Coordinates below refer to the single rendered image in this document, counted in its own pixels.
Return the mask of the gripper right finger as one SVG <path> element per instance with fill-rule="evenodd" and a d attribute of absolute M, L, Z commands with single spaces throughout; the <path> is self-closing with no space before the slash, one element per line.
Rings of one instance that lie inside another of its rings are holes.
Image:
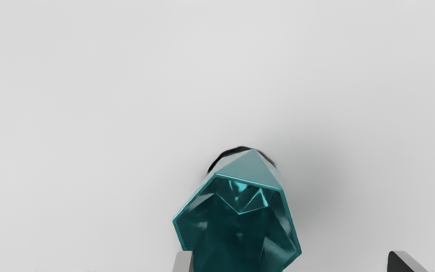
<path fill-rule="evenodd" d="M 387 272 L 428 272 L 415 258 L 406 251 L 390 251 Z"/>

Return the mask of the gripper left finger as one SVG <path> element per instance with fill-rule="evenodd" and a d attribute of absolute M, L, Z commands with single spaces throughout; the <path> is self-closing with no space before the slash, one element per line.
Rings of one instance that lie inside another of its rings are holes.
<path fill-rule="evenodd" d="M 172 272 L 193 272 L 193 252 L 177 252 Z"/>

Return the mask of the teal faceted mug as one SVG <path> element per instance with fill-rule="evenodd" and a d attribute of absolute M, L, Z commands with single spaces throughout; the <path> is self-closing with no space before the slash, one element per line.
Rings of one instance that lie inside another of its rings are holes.
<path fill-rule="evenodd" d="M 190 272 L 284 272 L 302 254 L 281 173 L 254 148 L 221 153 L 172 223 Z"/>

